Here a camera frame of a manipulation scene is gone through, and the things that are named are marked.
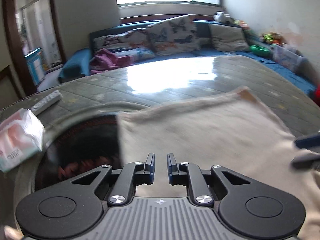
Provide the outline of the clear plastic storage box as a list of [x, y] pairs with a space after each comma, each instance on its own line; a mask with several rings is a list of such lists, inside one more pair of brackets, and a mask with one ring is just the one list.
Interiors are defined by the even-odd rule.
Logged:
[[295, 74], [299, 73], [308, 62], [305, 57], [277, 44], [272, 44], [271, 48], [272, 60]]

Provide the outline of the white plush toy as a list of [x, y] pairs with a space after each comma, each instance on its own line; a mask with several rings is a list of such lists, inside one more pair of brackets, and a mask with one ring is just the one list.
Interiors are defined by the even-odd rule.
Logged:
[[231, 16], [223, 11], [217, 11], [213, 16], [213, 19], [215, 22], [223, 24], [233, 24]]

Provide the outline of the green orange plush toys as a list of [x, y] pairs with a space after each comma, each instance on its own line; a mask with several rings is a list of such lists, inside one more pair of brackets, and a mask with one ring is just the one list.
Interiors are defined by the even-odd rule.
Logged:
[[282, 43], [282, 36], [279, 33], [276, 32], [268, 32], [268, 33], [262, 33], [259, 37], [260, 42], [272, 45], [276, 44], [281, 46]]

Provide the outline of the brown door frame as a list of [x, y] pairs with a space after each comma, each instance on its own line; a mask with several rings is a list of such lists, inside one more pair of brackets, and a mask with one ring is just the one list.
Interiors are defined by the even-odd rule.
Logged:
[[[57, 22], [55, 0], [50, 1], [50, 11], [53, 21], [53, 27], [55, 31], [57, 46], [61, 56], [62, 63], [66, 63], [66, 54], [63, 49], [63, 44], [60, 36], [59, 26]], [[30, 96], [37, 92], [37, 88], [34, 85], [31, 75], [29, 73], [26, 60], [22, 53], [22, 46], [20, 43], [20, 37], [16, 25], [15, 18], [15, 0], [2, 0], [2, 15], [5, 37], [7, 41], [8, 51], [10, 53], [11, 61], [15, 72], [17, 73], [18, 80], [22, 86], [25, 95]]]

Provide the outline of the small butterfly pillow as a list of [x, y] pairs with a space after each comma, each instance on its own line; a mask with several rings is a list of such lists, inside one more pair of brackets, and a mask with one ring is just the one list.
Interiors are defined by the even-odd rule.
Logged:
[[130, 56], [134, 63], [156, 57], [156, 54], [151, 50], [146, 28], [136, 28], [122, 34], [94, 38], [93, 49], [94, 52], [107, 49], [118, 57]]

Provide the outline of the red plastic stool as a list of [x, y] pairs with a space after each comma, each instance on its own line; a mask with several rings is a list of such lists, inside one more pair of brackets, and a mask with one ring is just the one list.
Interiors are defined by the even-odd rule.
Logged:
[[315, 90], [311, 90], [309, 93], [309, 97], [314, 101], [317, 102], [320, 100], [320, 86], [317, 86]]

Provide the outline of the purple cloth on sofa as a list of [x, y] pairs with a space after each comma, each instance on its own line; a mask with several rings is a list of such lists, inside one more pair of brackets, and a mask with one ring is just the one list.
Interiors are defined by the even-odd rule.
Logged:
[[132, 56], [117, 56], [107, 49], [95, 53], [89, 62], [90, 74], [98, 74], [109, 70], [128, 67], [134, 64]]

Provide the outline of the quilted grey table cover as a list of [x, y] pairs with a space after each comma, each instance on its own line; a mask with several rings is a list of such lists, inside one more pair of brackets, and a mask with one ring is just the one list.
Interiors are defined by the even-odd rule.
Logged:
[[[230, 92], [238, 87], [248, 87], [258, 96], [295, 135], [308, 135], [319, 129], [319, 107], [300, 89], [262, 63], [245, 56], [205, 56], [170, 59], [138, 64], [82, 77], [63, 83], [44, 92], [34, 94], [1, 110], [1, 120], [22, 107], [31, 107], [54, 90], [63, 99], [40, 115], [49, 129], [49, 144], [63, 129], [71, 125], [80, 114], [100, 114], [103, 111], [121, 111], [161, 106], [178, 100], [214, 96]], [[280, 170], [280, 164], [271, 164], [271, 154], [257, 154], [263, 161], [258, 168], [249, 168], [249, 153], [241, 154], [231, 163], [222, 150], [195, 153], [196, 157], [208, 157], [236, 172], [252, 175], [256, 180], [290, 192], [297, 197], [311, 197], [319, 201], [319, 172], [294, 172]]]

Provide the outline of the green plastic bowl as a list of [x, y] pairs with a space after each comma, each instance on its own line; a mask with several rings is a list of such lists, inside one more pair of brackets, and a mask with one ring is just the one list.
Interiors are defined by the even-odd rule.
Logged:
[[269, 57], [270, 55], [270, 51], [265, 47], [258, 45], [250, 45], [249, 48], [254, 55], [257, 55], [259, 57]]

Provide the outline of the pink tissue pack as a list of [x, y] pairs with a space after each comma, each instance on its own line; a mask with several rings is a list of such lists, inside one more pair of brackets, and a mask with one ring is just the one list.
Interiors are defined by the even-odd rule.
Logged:
[[44, 126], [29, 109], [1, 122], [1, 171], [7, 173], [42, 151]]

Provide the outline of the grey remote control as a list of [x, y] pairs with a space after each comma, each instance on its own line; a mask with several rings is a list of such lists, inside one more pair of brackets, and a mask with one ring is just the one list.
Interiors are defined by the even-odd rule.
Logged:
[[62, 94], [55, 90], [49, 95], [47, 95], [45, 98], [37, 102], [33, 107], [31, 107], [31, 111], [36, 116], [40, 115], [42, 112], [47, 110], [49, 107], [51, 107], [53, 104], [59, 102], [62, 99]]

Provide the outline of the large butterfly pillow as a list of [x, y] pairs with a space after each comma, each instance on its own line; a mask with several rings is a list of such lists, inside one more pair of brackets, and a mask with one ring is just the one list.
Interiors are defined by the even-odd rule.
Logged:
[[201, 48], [193, 15], [150, 24], [146, 32], [158, 56], [187, 53]]

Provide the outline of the cream garment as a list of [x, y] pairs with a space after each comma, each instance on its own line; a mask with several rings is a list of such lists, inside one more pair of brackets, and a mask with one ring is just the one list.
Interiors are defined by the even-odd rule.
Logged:
[[301, 239], [319, 239], [319, 172], [290, 163], [308, 150], [247, 87], [229, 93], [163, 104], [117, 117], [125, 163], [156, 156], [155, 180], [139, 186], [141, 197], [181, 197], [168, 181], [167, 154], [207, 170], [221, 165], [296, 196], [306, 208]]

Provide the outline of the blue white small cabinet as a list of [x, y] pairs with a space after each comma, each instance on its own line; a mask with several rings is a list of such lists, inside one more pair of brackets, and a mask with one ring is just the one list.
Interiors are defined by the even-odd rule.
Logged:
[[42, 66], [42, 50], [37, 48], [25, 55], [25, 60], [29, 69], [29, 73], [35, 86], [38, 86], [45, 78], [45, 72]]

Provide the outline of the grey plain pillow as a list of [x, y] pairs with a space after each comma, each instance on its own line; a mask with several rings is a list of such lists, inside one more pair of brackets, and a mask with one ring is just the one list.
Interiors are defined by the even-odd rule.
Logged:
[[208, 24], [213, 47], [218, 51], [248, 51], [244, 32], [241, 28], [227, 25]]

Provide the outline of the black round induction cooktop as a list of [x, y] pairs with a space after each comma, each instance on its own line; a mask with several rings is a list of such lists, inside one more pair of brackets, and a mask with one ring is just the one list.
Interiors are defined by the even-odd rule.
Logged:
[[35, 190], [52, 186], [100, 165], [123, 166], [115, 114], [84, 120], [63, 131], [44, 153]]

